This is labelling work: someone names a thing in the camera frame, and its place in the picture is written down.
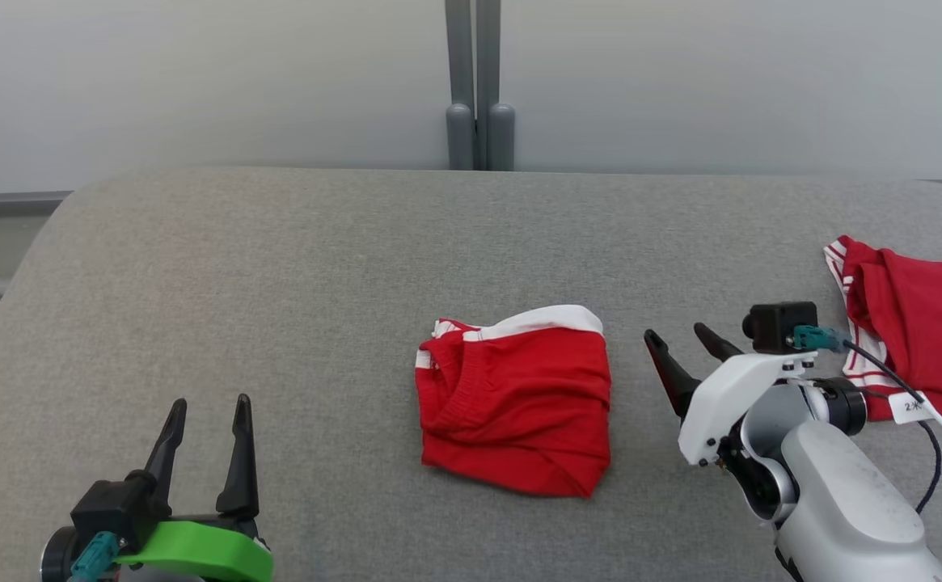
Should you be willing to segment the grey partition post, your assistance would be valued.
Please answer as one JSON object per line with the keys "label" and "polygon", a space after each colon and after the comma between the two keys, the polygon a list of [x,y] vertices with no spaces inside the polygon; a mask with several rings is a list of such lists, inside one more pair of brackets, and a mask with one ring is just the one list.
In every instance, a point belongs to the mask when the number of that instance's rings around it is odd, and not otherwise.
{"label": "grey partition post", "polygon": [[444,0],[450,75],[446,110],[449,168],[475,169],[475,64],[471,0]]}
{"label": "grey partition post", "polygon": [[501,102],[501,0],[474,0],[474,4],[478,168],[512,171],[516,112]]}

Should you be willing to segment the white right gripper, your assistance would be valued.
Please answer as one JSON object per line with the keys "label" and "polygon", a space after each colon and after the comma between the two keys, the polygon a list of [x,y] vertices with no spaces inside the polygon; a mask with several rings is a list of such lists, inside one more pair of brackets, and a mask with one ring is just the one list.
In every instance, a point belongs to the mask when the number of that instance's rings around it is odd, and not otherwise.
{"label": "white right gripper", "polygon": [[749,456],[765,466],[785,467],[786,436],[817,419],[804,379],[817,353],[743,354],[703,322],[694,324],[694,335],[711,357],[723,362],[703,382],[685,371],[654,329],[644,333],[668,401],[684,420],[678,435],[682,456],[692,466],[714,462],[720,442],[738,426]]}

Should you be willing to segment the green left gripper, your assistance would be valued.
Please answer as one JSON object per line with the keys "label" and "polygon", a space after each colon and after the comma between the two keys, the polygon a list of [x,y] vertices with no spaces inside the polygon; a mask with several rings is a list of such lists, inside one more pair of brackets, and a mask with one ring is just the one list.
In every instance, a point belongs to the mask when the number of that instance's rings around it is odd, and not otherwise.
{"label": "green left gripper", "polygon": [[[171,515],[168,503],[176,450],[182,443],[188,404],[176,399],[156,439],[145,471],[155,479],[150,499],[158,516]],[[235,402],[231,433],[234,436],[230,464],[216,512],[226,518],[254,520],[260,512],[259,475],[252,405],[248,394]],[[156,571],[200,577],[217,582],[273,582],[274,557],[256,539],[231,529],[196,521],[164,521],[158,524],[137,553],[120,554],[120,567],[152,567]]]}

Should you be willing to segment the red white basketball jersey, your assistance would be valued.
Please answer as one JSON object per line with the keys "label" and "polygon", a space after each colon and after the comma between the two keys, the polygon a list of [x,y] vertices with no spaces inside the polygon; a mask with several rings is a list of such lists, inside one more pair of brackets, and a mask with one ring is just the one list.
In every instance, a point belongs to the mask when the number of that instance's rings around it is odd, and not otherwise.
{"label": "red white basketball jersey", "polygon": [[841,236],[823,257],[843,295],[847,329],[844,376],[878,394],[899,387],[877,362],[925,394],[942,415],[942,262],[899,255]]}

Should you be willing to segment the red white basketball shorts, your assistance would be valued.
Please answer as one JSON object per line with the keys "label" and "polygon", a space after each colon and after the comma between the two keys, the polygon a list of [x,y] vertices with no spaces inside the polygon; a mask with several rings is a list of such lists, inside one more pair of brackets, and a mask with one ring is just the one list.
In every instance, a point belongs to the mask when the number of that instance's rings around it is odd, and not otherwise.
{"label": "red white basketball shorts", "polygon": [[610,467],[610,361],[602,322],[584,306],[488,327],[438,319],[414,377],[425,466],[584,500]]}

